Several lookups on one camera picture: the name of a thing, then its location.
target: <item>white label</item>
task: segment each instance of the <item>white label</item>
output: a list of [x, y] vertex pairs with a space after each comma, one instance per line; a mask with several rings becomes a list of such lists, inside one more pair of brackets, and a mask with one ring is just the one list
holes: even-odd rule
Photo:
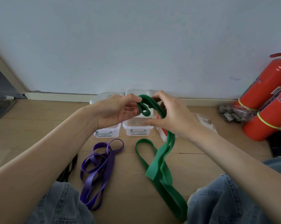
[[275, 95], [281, 91], [281, 86], [278, 86], [275, 90], [271, 92], [271, 94]]

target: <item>blue denim jeans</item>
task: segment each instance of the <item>blue denim jeans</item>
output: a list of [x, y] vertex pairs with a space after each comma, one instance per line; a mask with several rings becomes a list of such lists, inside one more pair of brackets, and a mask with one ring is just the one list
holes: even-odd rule
[[[281, 158], [264, 164], [281, 173]], [[55, 182], [34, 209], [26, 224], [94, 224], [79, 193], [69, 183]], [[226, 174], [191, 197], [187, 214], [188, 224], [255, 223], [271, 221], [249, 196]]]
[[[281, 158], [264, 162], [281, 173]], [[227, 175], [222, 174], [210, 185], [195, 192], [188, 203], [188, 224], [272, 223], [267, 215]]]

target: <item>red fire extinguisher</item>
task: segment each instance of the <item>red fire extinguisher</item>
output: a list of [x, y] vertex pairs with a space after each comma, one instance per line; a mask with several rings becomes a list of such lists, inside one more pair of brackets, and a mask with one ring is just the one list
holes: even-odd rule
[[281, 91], [268, 100], [264, 108], [242, 128], [254, 141], [263, 141], [279, 129], [281, 129]]
[[[281, 53], [270, 55], [270, 58]], [[281, 90], [281, 58], [275, 59], [264, 69], [256, 81], [244, 92], [235, 105], [258, 110], [274, 94]]]

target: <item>person's right hand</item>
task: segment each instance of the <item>person's right hand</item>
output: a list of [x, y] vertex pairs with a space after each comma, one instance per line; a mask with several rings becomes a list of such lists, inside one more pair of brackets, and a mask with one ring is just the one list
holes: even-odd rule
[[189, 140], [195, 137], [196, 132], [198, 133], [198, 131], [203, 129], [203, 126], [188, 110], [181, 99], [172, 97], [162, 90], [155, 93], [152, 98], [156, 102], [162, 101], [161, 107], [166, 109], [167, 114], [164, 119], [147, 119], [144, 121], [144, 124], [162, 127]]

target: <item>purple strap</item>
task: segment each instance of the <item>purple strap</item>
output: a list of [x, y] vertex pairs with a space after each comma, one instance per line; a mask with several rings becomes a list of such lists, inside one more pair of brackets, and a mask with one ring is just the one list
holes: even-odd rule
[[[123, 146], [120, 147], [119, 149], [112, 150], [110, 147], [110, 143], [112, 143], [114, 140], [120, 140], [123, 143]], [[101, 206], [104, 188], [107, 185], [112, 173], [113, 164], [114, 164], [114, 155], [122, 151], [123, 147], [124, 147], [124, 142], [121, 139], [113, 139], [109, 143], [106, 142], [97, 143], [94, 145], [92, 154], [90, 154], [81, 164], [80, 179], [83, 180], [84, 172], [90, 174], [84, 183], [83, 190], [80, 195], [81, 202], [83, 202], [88, 207], [88, 209], [95, 211], [99, 209], [99, 207]], [[98, 148], [106, 148], [106, 152], [103, 154], [95, 153], [95, 150]], [[95, 167], [87, 171], [86, 168], [90, 163], [93, 163]], [[89, 197], [92, 190], [94, 189], [94, 186], [100, 180], [102, 181], [102, 184], [99, 192], [97, 192], [97, 194], [89, 201]], [[99, 193], [101, 193], [99, 203], [95, 207], [93, 207]]]

